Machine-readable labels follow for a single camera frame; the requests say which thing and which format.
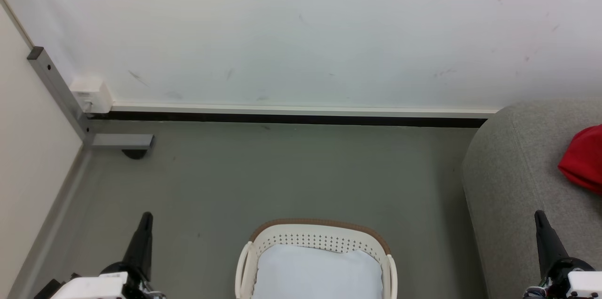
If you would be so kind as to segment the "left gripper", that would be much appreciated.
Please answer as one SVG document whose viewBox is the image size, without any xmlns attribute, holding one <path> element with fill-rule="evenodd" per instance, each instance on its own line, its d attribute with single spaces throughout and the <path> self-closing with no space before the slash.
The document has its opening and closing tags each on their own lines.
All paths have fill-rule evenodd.
<svg viewBox="0 0 602 299">
<path fill-rule="evenodd" d="M 153 215 L 144 212 L 127 247 L 123 262 L 106 267 L 96 277 L 73 273 L 67 282 L 49 283 L 49 299 L 165 299 L 153 290 Z"/>
</svg>

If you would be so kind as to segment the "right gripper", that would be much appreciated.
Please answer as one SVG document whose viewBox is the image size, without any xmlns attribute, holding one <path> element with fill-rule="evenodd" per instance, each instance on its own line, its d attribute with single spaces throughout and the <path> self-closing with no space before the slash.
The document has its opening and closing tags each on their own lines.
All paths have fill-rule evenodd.
<svg viewBox="0 0 602 299">
<path fill-rule="evenodd" d="M 523 299 L 602 299 L 602 271 L 569 254 L 543 210 L 535 212 L 536 247 L 542 277 Z"/>
</svg>

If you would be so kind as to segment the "red fleece garment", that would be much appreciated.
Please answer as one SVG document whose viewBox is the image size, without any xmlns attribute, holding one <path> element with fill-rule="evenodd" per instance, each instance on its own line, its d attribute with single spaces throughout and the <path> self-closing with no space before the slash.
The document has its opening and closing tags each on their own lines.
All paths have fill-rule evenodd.
<svg viewBox="0 0 602 299">
<path fill-rule="evenodd" d="M 602 124 L 572 138 L 558 169 L 570 182 L 602 196 Z"/>
</svg>

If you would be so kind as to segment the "white laundry basket brown rim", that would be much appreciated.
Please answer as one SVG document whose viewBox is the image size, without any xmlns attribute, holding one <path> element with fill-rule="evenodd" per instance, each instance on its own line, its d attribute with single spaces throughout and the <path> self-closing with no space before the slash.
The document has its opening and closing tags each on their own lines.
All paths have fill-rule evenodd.
<svg viewBox="0 0 602 299">
<path fill-rule="evenodd" d="M 382 269 L 383 299 L 397 299 L 398 275 L 391 249 L 376 230 L 337 220 L 284 218 L 260 225 L 244 245 L 235 271 L 236 299 L 251 299 L 259 258 L 277 244 L 316 248 L 335 253 L 367 253 Z"/>
</svg>

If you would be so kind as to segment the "grey fabric sofa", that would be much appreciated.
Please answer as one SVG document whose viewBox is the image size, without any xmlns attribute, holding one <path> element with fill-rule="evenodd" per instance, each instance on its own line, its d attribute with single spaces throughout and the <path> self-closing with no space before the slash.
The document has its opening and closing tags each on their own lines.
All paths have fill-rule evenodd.
<svg viewBox="0 0 602 299">
<path fill-rule="evenodd" d="M 568 254 L 602 271 L 602 196 L 557 168 L 581 130 L 602 124 L 602 98 L 516 103 L 471 141 L 462 184 L 489 299 L 522 299 L 540 282 L 535 212 Z"/>
</svg>

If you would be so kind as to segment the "grey floor skirting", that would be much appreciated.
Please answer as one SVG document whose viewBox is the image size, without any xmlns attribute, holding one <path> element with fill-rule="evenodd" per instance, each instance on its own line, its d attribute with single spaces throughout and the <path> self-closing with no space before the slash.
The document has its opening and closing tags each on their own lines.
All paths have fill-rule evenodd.
<svg viewBox="0 0 602 299">
<path fill-rule="evenodd" d="M 54 241 L 58 237 L 60 227 L 66 218 L 67 211 L 81 185 L 91 155 L 92 153 L 86 148 L 80 149 L 77 154 L 36 236 L 36 240 L 8 292 L 7 299 L 28 299 L 32 295 L 35 282 L 43 269 Z"/>
</svg>

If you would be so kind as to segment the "white cloth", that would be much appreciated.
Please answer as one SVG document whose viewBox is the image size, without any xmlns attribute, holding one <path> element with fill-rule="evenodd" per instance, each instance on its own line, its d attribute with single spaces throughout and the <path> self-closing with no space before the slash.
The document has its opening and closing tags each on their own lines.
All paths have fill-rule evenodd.
<svg viewBox="0 0 602 299">
<path fill-rule="evenodd" d="M 252 299 L 383 299 L 383 290 L 370 254 L 279 244 L 259 258 Z"/>
</svg>

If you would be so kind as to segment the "white baseboard with black gap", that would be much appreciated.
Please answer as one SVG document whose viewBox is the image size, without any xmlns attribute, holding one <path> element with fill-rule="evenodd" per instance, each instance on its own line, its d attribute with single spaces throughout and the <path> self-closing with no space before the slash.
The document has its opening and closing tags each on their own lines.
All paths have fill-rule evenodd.
<svg viewBox="0 0 602 299">
<path fill-rule="evenodd" d="M 115 103 L 107 120 L 478 128 L 497 109 Z"/>
</svg>

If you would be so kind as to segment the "white wall outlet box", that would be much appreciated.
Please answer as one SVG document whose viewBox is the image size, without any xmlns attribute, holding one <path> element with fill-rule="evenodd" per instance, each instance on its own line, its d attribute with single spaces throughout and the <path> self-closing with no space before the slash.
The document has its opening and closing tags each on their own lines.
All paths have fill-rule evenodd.
<svg viewBox="0 0 602 299">
<path fill-rule="evenodd" d="M 108 113 L 113 98 L 106 83 L 100 78 L 77 78 L 69 89 L 84 113 Z"/>
</svg>

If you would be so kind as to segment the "grey metal frame post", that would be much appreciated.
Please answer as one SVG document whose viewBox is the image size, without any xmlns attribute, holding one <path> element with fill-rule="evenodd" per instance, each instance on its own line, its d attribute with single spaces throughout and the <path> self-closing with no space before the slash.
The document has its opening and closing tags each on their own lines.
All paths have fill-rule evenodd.
<svg viewBox="0 0 602 299">
<path fill-rule="evenodd" d="M 107 134 L 97 133 L 86 113 L 54 66 L 43 47 L 33 46 L 27 56 L 37 76 L 62 110 L 67 121 L 82 140 L 86 149 L 150 150 L 155 142 L 152 134 Z"/>
</svg>

